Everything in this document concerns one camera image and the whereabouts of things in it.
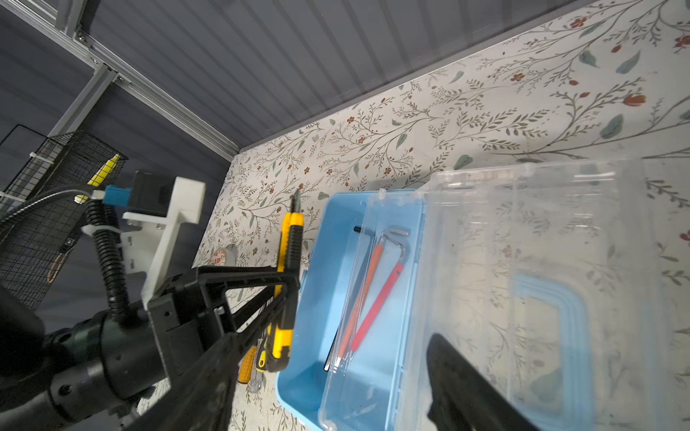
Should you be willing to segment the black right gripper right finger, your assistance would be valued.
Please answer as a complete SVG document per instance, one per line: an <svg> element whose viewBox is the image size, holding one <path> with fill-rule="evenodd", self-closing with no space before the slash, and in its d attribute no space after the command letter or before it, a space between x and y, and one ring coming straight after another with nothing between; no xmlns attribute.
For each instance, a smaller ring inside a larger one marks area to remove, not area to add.
<svg viewBox="0 0 690 431"><path fill-rule="evenodd" d="M442 335L431 336L426 360L438 430L537 431Z"/></svg>

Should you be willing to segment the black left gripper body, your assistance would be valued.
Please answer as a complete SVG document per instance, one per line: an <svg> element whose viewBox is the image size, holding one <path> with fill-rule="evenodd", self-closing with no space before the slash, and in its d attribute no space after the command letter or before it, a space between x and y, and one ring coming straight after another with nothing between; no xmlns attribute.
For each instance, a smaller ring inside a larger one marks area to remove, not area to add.
<svg viewBox="0 0 690 431"><path fill-rule="evenodd" d="M220 291L200 289L196 269L170 278L145 308L118 323L108 311L48 334L41 319L1 291L1 420L79 423L95 414L126 415L163 379L180 380L220 338L211 314Z"/></svg>

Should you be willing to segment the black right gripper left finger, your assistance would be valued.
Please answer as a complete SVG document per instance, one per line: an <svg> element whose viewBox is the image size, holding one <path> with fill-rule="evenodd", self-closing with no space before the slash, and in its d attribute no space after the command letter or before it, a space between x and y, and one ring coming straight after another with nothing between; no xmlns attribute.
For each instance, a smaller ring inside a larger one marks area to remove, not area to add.
<svg viewBox="0 0 690 431"><path fill-rule="evenodd" d="M280 294L242 332L230 332L221 337L181 382L172 384L171 389L127 429L227 430L240 362L290 299L290 294Z"/></svg>

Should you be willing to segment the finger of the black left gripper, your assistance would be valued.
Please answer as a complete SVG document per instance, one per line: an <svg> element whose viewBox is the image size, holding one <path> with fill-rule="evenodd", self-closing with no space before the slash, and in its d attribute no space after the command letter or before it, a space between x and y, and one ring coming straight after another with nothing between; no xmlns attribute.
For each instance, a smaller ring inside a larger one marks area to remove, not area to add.
<svg viewBox="0 0 690 431"><path fill-rule="evenodd" d="M248 301L232 311L236 332L261 334L271 327L272 332L294 329L294 293L281 286L262 287Z"/></svg>
<svg viewBox="0 0 690 431"><path fill-rule="evenodd" d="M281 286L289 293L298 293L300 290L296 272L278 271L273 267L204 266L196 269L196 276L197 287L208 291L261 286Z"/></svg>

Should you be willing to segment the yellow black utility knife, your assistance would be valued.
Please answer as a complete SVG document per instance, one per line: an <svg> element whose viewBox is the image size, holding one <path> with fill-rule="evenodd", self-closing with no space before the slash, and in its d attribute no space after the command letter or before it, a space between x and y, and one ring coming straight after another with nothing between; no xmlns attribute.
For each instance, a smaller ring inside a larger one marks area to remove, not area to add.
<svg viewBox="0 0 690 431"><path fill-rule="evenodd" d="M264 342L262 354L263 369L278 373L289 364L292 350L293 331L298 308L299 271L301 266L304 215L301 213L300 190L290 198L289 212L285 215L280 238L278 271L291 276L287 285L276 285L274 296L286 296L276 320L271 323Z"/></svg>

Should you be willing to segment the light blue plastic tool box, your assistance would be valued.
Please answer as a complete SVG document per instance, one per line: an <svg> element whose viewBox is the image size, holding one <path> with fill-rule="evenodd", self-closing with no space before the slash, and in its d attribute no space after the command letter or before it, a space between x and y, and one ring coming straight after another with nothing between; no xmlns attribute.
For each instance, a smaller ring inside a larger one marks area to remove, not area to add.
<svg viewBox="0 0 690 431"><path fill-rule="evenodd" d="M334 195L302 278L293 353L279 373L280 404L313 430L392 430L420 258L424 203L413 190ZM375 233L359 291L350 287ZM349 293L357 298L350 323ZM323 371L339 328L340 359Z"/></svg>

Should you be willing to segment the black hex key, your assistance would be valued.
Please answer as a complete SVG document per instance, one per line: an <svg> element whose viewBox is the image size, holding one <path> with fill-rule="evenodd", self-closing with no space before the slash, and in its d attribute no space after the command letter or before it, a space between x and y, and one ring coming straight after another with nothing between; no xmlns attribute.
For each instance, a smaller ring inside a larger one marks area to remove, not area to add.
<svg viewBox="0 0 690 431"><path fill-rule="evenodd" d="M355 260L356 263L359 263L359 272L357 274L357 278L354 279L354 283L350 286L350 287L354 288L354 291L359 291L359 289L360 289L359 286L361 285L362 280L365 278L367 270L368 270L368 261L369 261L370 256L371 256L372 242L374 242L375 233L370 229L362 229L361 226L355 226L353 228L353 230L356 233L364 233L364 235L366 235L368 237L368 247L366 249L366 253L365 253L364 257L362 259L357 258L357 260ZM343 321L345 321L345 323L350 323L350 320L351 320L350 316L352 314L352 310L354 309L355 303L357 303L357 301L358 301L357 298L352 293L349 293L348 301L344 304L345 307L343 308L343 311L348 313L348 317L343 318ZM338 328L338 330L337 330L337 332L333 338L332 346L329 350L328 357L325 361L325 364L323 365L323 371L325 371L325 372L329 372L331 369L332 363L338 362L340 359L340 354L338 353L338 350L339 350L340 342L342 339L342 337L341 337L341 329L342 328L344 328L343 324L341 324L339 326L339 328Z"/></svg>

